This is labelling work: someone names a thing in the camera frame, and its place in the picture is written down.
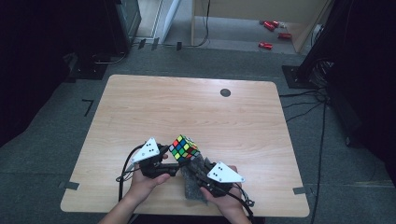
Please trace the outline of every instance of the human arm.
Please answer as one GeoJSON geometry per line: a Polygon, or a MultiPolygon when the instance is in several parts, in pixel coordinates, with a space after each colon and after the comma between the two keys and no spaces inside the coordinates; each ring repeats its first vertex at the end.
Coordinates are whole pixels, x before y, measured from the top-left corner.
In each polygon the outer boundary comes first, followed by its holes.
{"type": "MultiPolygon", "coordinates": [[[[230,168],[236,171],[235,166],[230,166],[230,168]]],[[[204,187],[201,187],[201,192],[209,202],[215,204],[218,207],[224,217],[227,218],[232,224],[250,224],[242,204],[235,198],[231,197],[230,195],[215,198],[204,187]]],[[[241,198],[241,191],[238,188],[231,188],[229,192],[235,195],[237,198],[241,198]]]]}
{"type": "Polygon", "coordinates": [[[143,176],[139,165],[134,167],[134,177],[131,187],[122,200],[111,209],[109,213],[99,222],[100,224],[128,223],[136,207],[147,199],[152,190],[169,179],[169,174],[160,175],[154,179],[143,176]]]}

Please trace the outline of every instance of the tape mark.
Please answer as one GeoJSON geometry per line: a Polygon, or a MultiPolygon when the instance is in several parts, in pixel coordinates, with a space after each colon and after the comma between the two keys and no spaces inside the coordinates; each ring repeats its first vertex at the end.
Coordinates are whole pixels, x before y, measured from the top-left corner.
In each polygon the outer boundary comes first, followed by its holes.
{"type": "Polygon", "coordinates": [[[181,50],[181,42],[177,42],[176,50],[181,50]]]}
{"type": "Polygon", "coordinates": [[[146,39],[142,39],[139,43],[139,49],[142,49],[143,47],[145,47],[146,44],[146,39]]]}
{"type": "Polygon", "coordinates": [[[88,115],[88,113],[90,112],[91,107],[92,107],[92,105],[93,105],[93,100],[82,99],[82,102],[90,102],[90,105],[88,106],[88,109],[87,109],[87,111],[85,112],[85,115],[84,115],[84,117],[87,117],[87,115],[88,115]]]}
{"type": "Polygon", "coordinates": [[[61,182],[59,183],[58,188],[60,189],[73,189],[73,190],[78,190],[79,183],[74,183],[74,182],[61,182]]]}
{"type": "Polygon", "coordinates": [[[151,46],[151,50],[157,49],[157,47],[158,47],[158,42],[159,42],[159,41],[160,41],[160,38],[159,38],[159,37],[157,37],[157,38],[154,39],[154,42],[152,43],[152,46],[151,46]]]}
{"type": "Polygon", "coordinates": [[[305,194],[306,193],[304,187],[294,188],[293,192],[294,192],[294,194],[305,194]]]}

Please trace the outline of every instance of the hand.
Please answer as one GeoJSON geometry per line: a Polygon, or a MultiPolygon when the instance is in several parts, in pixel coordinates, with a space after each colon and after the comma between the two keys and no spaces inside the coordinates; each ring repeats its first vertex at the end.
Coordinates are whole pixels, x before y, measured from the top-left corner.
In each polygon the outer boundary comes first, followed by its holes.
{"type": "MultiPolygon", "coordinates": [[[[167,159],[168,155],[164,154],[163,158],[167,159]]],[[[136,164],[134,169],[135,172],[132,178],[131,187],[125,196],[133,198],[137,204],[141,204],[145,201],[156,186],[161,185],[170,178],[169,174],[159,175],[154,179],[143,176],[142,172],[138,170],[139,164],[136,164]]]]}
{"type": "MultiPolygon", "coordinates": [[[[236,171],[235,166],[230,166],[231,169],[236,171]]],[[[225,195],[223,197],[215,198],[213,195],[204,187],[200,188],[201,192],[204,194],[205,198],[215,204],[220,212],[231,222],[231,223],[250,223],[245,215],[242,204],[238,202],[235,198],[230,195],[225,195]]],[[[229,191],[231,194],[235,195],[237,198],[241,198],[241,191],[234,186],[229,191]]]]}

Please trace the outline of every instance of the colored cube tile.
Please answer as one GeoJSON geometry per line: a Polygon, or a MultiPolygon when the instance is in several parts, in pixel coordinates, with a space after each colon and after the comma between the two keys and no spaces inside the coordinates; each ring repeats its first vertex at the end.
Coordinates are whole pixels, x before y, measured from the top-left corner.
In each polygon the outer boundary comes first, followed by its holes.
{"type": "Polygon", "coordinates": [[[200,153],[192,139],[182,134],[169,147],[169,151],[178,162],[193,160],[200,153]]]}

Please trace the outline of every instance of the red object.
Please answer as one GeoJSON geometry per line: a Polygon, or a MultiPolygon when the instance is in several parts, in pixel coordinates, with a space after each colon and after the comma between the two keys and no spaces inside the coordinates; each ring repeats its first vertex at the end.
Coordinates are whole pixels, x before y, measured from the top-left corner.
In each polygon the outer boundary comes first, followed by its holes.
{"type": "Polygon", "coordinates": [[[279,21],[270,21],[270,22],[275,26],[275,28],[279,27],[279,21]]]}
{"type": "Polygon", "coordinates": [[[275,26],[274,26],[271,22],[269,22],[269,21],[265,21],[265,22],[263,23],[263,26],[264,26],[265,28],[267,28],[268,30],[270,30],[270,31],[274,31],[274,30],[275,30],[275,26]]]}
{"type": "Polygon", "coordinates": [[[260,42],[260,44],[259,44],[259,48],[262,48],[262,49],[272,49],[272,44],[270,44],[270,43],[265,43],[265,42],[260,42]]]}
{"type": "Polygon", "coordinates": [[[277,38],[282,38],[282,39],[291,39],[291,34],[288,33],[279,33],[277,38]]]}

